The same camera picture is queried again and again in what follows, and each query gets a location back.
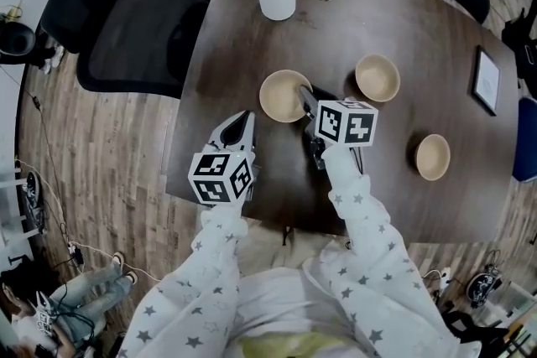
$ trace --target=floor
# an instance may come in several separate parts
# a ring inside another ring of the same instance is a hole
[[[517,16],[529,3],[530,0],[491,0],[485,27],[500,35],[504,21]],[[129,263],[161,278],[189,256],[190,241],[197,228],[198,207],[164,192],[171,132],[180,101],[155,95],[84,91],[78,85],[75,70],[76,55],[68,54],[60,68],[49,75],[31,70],[25,85],[42,104],[64,205],[62,215],[54,197],[44,190],[51,214],[44,239],[50,264],[66,259],[64,237],[56,225],[65,219],[72,241],[108,253],[121,250]],[[20,114],[20,159],[37,168],[56,190],[44,128],[27,96]],[[537,231],[537,218],[531,216],[537,210],[537,183],[513,181],[505,207],[498,210],[503,215],[495,241],[408,244],[420,272],[449,265],[455,278],[464,283],[482,267],[489,251],[497,248],[502,253],[499,260],[504,278],[533,292],[537,285],[536,248],[528,241]],[[250,236],[250,242],[242,244],[243,249],[253,245],[264,249],[263,258],[255,264],[253,253],[249,257],[243,253],[242,263],[251,270],[282,264],[296,267],[304,255],[315,252],[327,240],[297,232],[290,246],[282,251],[277,232],[268,233],[253,224]],[[84,256],[86,267],[100,267],[108,261],[87,249]],[[67,264],[59,270],[65,280],[76,275]],[[109,313],[109,326],[103,335],[105,350],[116,334],[128,327],[138,301],[152,285],[154,281],[141,274],[129,298]],[[463,293],[463,288],[453,283],[446,297],[464,306]],[[508,295],[500,291],[495,299],[507,303]]]

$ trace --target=star pattern sleeve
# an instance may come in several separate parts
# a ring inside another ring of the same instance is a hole
[[[305,264],[312,282],[335,297],[368,353],[455,357],[459,342],[446,328],[404,241],[382,203],[370,194],[348,148],[323,153],[332,190],[329,199],[345,220],[351,250],[329,245]]]
[[[142,299],[118,357],[221,356],[238,300],[237,240],[248,225],[240,207],[201,214],[192,254]]]

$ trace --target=framed picture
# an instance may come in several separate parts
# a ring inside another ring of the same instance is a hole
[[[499,86],[500,69],[483,51],[482,47],[478,46],[472,94],[494,116],[496,115]]]

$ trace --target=white shoe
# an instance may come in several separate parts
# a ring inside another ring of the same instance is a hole
[[[39,69],[41,72],[43,72],[45,75],[48,75],[50,73],[50,59],[45,59],[44,66]]]
[[[121,252],[115,252],[112,257],[112,262],[116,263],[123,270],[123,264],[125,264],[125,256]]]
[[[60,65],[61,59],[63,58],[65,53],[65,48],[61,45],[58,45],[56,47],[56,52],[50,59],[52,63],[52,67],[58,67]]]
[[[138,283],[138,275],[132,270],[130,272],[125,273],[125,278],[131,281],[133,285],[136,285]]]

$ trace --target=beige bowl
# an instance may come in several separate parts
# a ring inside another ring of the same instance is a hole
[[[261,85],[259,101],[265,113],[278,122],[294,122],[304,115],[299,99],[299,88],[311,90],[306,77],[294,70],[278,70]]]
[[[450,146],[440,134],[430,134],[423,139],[415,155],[416,167],[427,180],[437,180],[444,176],[450,159]]]
[[[355,76],[362,93],[373,101],[393,99],[401,85],[397,67],[379,54],[366,55],[361,59],[356,65]]]

